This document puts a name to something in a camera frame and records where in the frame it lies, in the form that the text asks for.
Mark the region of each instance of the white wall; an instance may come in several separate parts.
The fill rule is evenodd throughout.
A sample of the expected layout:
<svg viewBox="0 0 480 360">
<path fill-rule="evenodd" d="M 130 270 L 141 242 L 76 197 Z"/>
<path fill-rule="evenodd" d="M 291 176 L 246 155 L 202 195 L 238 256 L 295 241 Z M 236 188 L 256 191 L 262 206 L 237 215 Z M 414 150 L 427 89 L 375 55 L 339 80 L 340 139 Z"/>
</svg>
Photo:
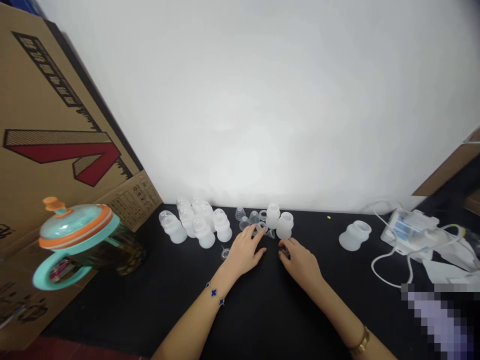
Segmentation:
<svg viewBox="0 0 480 360">
<path fill-rule="evenodd" d="M 466 0 L 37 0 L 166 203 L 363 212 L 480 125 Z"/>
</svg>

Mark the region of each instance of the lid knob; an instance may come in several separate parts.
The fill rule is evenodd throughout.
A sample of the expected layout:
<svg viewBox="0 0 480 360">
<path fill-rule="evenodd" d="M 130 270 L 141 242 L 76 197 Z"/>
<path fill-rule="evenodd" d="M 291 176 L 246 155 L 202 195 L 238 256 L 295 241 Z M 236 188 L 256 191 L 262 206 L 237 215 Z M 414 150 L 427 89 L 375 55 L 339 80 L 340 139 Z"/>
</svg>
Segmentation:
<svg viewBox="0 0 480 360">
<path fill-rule="evenodd" d="M 67 211 L 65 203 L 63 201 L 60 201 L 58 197 L 55 196 L 49 196 L 44 198 L 43 203 L 45 204 L 45 209 L 47 211 L 55 212 L 57 217 L 67 215 L 71 212 L 71 209 L 69 209 L 70 211 Z"/>
</svg>

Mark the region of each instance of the gold watch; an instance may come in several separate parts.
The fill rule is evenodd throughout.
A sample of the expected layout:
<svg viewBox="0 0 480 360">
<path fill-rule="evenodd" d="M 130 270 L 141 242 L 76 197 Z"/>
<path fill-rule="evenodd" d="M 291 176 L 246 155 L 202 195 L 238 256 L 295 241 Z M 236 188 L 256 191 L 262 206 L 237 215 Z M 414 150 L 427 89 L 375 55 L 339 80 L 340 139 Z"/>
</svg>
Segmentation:
<svg viewBox="0 0 480 360">
<path fill-rule="evenodd" d="M 364 331 L 364 333 L 363 333 L 363 339 L 361 340 L 360 345 L 355 346 L 354 348 L 349 349 L 349 350 L 350 350 L 350 353 L 351 353 L 352 355 L 360 355 L 361 353 L 363 353 L 363 352 L 365 351 L 365 349 L 367 348 L 367 345 L 369 344 L 369 341 L 370 341 L 370 330 L 369 330 L 365 325 L 363 325 L 363 327 L 365 328 L 365 331 Z"/>
</svg>

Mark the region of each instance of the red arrow graphic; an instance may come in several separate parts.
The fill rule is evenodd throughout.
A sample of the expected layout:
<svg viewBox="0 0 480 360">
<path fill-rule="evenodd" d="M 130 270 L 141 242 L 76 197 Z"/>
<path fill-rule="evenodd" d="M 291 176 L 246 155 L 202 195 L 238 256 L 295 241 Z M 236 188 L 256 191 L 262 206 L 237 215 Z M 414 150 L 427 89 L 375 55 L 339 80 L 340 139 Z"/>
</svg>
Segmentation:
<svg viewBox="0 0 480 360">
<path fill-rule="evenodd" d="M 91 187 L 121 155 L 106 132 L 96 131 L 6 130 L 3 147 L 39 164 L 78 159 L 73 177 Z"/>
</svg>

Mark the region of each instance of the pixelated area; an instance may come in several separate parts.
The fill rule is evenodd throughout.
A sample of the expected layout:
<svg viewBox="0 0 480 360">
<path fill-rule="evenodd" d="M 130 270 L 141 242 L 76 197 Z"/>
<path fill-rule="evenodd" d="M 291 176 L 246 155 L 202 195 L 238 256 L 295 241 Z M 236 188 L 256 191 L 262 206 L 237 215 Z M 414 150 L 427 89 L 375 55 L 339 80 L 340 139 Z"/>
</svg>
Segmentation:
<svg viewBox="0 0 480 360">
<path fill-rule="evenodd" d="M 475 338 L 479 293 L 472 290 L 465 284 L 402 285 L 401 299 L 413 310 L 415 324 L 433 350 L 431 359 L 480 359 Z"/>
</svg>

